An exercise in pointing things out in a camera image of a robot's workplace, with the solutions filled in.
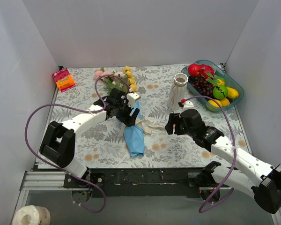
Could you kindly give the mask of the blue wrapping paper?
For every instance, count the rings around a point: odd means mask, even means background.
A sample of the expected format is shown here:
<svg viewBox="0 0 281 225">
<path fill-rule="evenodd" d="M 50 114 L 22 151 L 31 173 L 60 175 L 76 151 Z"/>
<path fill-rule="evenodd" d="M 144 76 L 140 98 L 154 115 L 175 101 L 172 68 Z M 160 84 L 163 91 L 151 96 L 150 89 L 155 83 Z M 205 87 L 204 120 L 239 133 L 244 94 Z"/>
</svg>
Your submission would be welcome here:
<svg viewBox="0 0 281 225">
<path fill-rule="evenodd" d="M 145 142 L 143 129 L 137 125 L 125 127 L 123 135 L 131 157 L 144 156 Z"/>
</svg>

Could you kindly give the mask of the cream ribbon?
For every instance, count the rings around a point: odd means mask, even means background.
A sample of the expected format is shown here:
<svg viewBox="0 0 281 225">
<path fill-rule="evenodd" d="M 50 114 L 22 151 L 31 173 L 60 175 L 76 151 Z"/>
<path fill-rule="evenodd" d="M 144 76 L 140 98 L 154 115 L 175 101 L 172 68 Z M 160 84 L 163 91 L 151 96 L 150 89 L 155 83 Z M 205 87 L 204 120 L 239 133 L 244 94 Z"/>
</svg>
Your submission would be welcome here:
<svg viewBox="0 0 281 225">
<path fill-rule="evenodd" d="M 151 135 L 153 129 L 160 130 L 160 131 L 166 131 L 164 127 L 154 124 L 150 120 L 137 119 L 135 126 L 138 126 L 139 128 L 141 128 L 146 135 Z M 124 135 L 125 127 L 126 127 L 126 125 L 124 123 L 122 123 L 118 137 L 122 137 Z"/>
</svg>

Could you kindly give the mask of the artificial flower bouquet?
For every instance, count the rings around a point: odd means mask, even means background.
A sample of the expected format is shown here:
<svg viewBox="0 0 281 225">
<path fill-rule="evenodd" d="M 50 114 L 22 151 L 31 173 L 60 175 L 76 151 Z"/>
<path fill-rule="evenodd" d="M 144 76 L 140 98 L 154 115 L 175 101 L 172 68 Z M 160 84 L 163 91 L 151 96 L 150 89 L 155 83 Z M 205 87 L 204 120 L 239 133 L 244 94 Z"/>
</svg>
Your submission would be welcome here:
<svg viewBox="0 0 281 225">
<path fill-rule="evenodd" d="M 123 92 L 135 92 L 137 90 L 135 78 L 129 66 L 125 66 L 119 71 L 108 71 L 102 67 L 94 72 L 94 79 L 99 79 L 99 81 L 105 83 L 106 87 L 103 89 L 108 94 L 113 88 Z"/>
</svg>

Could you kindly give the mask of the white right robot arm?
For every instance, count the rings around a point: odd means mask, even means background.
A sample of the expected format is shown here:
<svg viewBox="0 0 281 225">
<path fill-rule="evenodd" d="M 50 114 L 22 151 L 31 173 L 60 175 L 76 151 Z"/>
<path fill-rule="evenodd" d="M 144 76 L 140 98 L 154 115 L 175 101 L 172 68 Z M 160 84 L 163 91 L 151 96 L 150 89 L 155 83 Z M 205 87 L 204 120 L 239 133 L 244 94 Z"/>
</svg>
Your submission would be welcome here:
<svg viewBox="0 0 281 225">
<path fill-rule="evenodd" d="M 272 166 L 235 148 L 223 132 L 205 125 L 195 109 L 170 113 L 165 130 L 170 135 L 188 135 L 198 146 L 231 163 L 235 170 L 225 185 L 249 195 L 268 213 L 275 214 L 280 209 L 281 165 Z"/>
</svg>

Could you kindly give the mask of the white ribbed ceramic vase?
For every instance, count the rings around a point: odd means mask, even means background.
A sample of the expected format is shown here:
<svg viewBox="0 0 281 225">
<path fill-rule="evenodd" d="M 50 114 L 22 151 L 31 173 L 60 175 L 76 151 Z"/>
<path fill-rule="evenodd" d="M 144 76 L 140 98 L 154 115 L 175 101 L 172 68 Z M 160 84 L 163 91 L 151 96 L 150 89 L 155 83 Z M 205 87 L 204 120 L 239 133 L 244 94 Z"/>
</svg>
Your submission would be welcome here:
<svg viewBox="0 0 281 225">
<path fill-rule="evenodd" d="M 172 110 L 180 108 L 179 102 L 184 98 L 186 87 L 188 83 L 188 76 L 183 73 L 178 73 L 174 76 L 173 84 L 170 88 L 168 107 Z"/>
</svg>

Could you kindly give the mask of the yellow lemon front left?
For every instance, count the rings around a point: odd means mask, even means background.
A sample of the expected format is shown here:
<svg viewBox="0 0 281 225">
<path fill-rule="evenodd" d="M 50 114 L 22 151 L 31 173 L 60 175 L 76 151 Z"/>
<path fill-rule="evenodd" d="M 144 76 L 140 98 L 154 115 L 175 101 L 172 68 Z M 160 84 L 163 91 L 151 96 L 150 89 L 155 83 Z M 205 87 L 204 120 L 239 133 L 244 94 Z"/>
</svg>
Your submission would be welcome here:
<svg viewBox="0 0 281 225">
<path fill-rule="evenodd" d="M 216 108 L 219 108 L 219 107 L 223 106 L 222 102 L 218 99 L 208 100 L 208 103 L 210 105 L 212 105 L 213 107 L 216 107 Z"/>
</svg>

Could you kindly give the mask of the yellow lemon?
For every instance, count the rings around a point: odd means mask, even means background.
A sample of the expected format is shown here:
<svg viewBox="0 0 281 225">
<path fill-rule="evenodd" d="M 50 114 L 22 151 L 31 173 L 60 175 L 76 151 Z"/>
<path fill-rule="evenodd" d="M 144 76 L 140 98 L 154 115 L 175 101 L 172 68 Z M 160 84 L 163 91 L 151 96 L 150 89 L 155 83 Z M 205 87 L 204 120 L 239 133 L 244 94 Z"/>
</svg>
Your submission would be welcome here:
<svg viewBox="0 0 281 225">
<path fill-rule="evenodd" d="M 236 99 L 239 97 L 239 93 L 236 89 L 234 88 L 231 88 L 231 87 L 227 87 L 227 90 L 228 90 L 228 94 L 227 94 L 227 97 L 230 98 L 230 99 Z"/>
<path fill-rule="evenodd" d="M 223 79 L 217 79 L 216 83 L 218 86 L 225 86 L 225 81 Z"/>
<path fill-rule="evenodd" d="M 210 105 L 212 105 L 213 107 L 216 107 L 216 108 L 219 108 L 219 107 L 223 106 L 222 102 L 218 99 L 208 100 L 208 103 Z"/>
<path fill-rule="evenodd" d="M 222 100 L 220 100 L 221 104 L 223 107 L 229 106 L 230 105 L 230 101 L 227 98 L 224 98 Z"/>
</svg>

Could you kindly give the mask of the dark purple grape bunch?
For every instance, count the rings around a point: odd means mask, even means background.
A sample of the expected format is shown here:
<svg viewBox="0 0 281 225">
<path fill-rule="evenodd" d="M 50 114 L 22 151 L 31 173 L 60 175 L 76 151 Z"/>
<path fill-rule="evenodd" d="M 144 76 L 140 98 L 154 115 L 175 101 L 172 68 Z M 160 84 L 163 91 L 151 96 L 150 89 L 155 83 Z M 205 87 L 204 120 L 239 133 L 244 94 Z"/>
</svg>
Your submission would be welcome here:
<svg viewBox="0 0 281 225">
<path fill-rule="evenodd" d="M 214 99 L 213 96 L 214 85 L 207 82 L 203 77 L 189 76 L 188 77 L 188 90 L 191 94 L 194 94 L 194 90 L 200 95 L 208 96 Z"/>
</svg>

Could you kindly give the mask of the yellow lemon front right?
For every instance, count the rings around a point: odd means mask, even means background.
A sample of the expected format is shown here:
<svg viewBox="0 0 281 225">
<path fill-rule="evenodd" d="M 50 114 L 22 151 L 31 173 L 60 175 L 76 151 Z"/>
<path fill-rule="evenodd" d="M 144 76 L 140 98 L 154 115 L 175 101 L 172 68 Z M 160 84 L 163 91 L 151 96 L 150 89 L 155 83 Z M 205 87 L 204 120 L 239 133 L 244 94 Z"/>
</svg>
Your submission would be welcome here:
<svg viewBox="0 0 281 225">
<path fill-rule="evenodd" d="M 229 106 L 230 105 L 230 101 L 227 98 L 224 98 L 222 100 L 220 100 L 221 104 L 223 107 Z"/>
</svg>

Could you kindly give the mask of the red apple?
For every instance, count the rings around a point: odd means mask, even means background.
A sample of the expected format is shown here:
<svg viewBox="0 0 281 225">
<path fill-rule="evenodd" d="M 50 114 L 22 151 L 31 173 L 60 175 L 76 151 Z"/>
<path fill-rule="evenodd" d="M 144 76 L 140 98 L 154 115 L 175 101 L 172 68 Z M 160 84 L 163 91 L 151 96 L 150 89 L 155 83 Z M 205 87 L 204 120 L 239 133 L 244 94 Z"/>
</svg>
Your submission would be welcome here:
<svg viewBox="0 0 281 225">
<path fill-rule="evenodd" d="M 188 73 L 190 76 L 199 76 L 200 75 L 201 66 L 198 64 L 191 64 L 188 67 Z"/>
</svg>

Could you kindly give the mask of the pink dragon fruit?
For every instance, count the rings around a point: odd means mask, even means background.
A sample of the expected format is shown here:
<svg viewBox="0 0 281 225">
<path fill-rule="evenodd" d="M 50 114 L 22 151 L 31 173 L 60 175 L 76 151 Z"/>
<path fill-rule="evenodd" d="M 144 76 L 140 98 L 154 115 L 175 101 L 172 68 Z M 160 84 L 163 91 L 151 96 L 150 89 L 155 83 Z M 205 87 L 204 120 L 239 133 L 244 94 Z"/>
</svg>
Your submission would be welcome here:
<svg viewBox="0 0 281 225">
<path fill-rule="evenodd" d="M 203 77 L 205 80 L 207 80 L 208 78 L 210 79 L 214 79 L 214 70 L 206 64 L 200 64 L 199 65 L 199 74 L 201 75 L 201 77 Z"/>
</svg>

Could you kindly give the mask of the orange pink snack box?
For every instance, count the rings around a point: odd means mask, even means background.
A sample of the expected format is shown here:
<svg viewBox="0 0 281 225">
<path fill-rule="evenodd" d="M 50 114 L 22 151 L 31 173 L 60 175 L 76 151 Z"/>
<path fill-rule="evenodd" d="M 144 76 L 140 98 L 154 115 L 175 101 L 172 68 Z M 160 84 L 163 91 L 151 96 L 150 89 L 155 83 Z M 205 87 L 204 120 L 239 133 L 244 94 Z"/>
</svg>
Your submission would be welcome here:
<svg viewBox="0 0 281 225">
<path fill-rule="evenodd" d="M 52 77 L 55 80 L 56 85 L 61 92 L 65 92 L 76 86 L 73 77 L 67 68 L 64 68 L 62 70 L 53 73 Z"/>
</svg>

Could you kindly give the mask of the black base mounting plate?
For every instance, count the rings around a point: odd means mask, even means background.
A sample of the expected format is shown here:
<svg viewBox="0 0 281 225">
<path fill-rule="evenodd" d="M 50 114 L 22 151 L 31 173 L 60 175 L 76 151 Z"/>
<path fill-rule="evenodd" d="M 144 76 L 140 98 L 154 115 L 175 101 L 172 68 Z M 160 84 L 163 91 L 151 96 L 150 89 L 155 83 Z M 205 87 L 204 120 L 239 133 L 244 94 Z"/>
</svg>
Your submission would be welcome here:
<svg viewBox="0 0 281 225">
<path fill-rule="evenodd" d="M 197 168 L 117 168 L 92 169 L 86 180 L 99 186 L 107 197 L 186 196 L 200 197 L 202 190 L 218 185 Z"/>
</svg>

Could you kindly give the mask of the white tape roll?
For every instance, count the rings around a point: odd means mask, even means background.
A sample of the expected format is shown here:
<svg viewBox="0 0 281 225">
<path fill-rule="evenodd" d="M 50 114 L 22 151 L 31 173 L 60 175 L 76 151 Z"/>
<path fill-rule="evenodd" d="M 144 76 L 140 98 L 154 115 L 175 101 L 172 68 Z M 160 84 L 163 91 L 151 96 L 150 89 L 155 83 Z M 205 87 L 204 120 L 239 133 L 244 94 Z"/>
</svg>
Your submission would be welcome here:
<svg viewBox="0 0 281 225">
<path fill-rule="evenodd" d="M 24 206 L 14 215 L 12 225 L 49 225 L 51 215 L 46 207 Z"/>
</svg>

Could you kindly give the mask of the aluminium rail frame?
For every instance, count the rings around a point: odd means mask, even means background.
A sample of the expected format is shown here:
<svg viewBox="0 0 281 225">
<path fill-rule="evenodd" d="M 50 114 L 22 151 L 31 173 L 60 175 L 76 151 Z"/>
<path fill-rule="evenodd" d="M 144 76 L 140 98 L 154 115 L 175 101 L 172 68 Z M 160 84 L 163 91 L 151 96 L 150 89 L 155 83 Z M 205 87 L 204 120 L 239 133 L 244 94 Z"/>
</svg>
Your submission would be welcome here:
<svg viewBox="0 0 281 225">
<path fill-rule="evenodd" d="M 26 172 L 20 190 L 67 190 L 64 172 Z"/>
</svg>

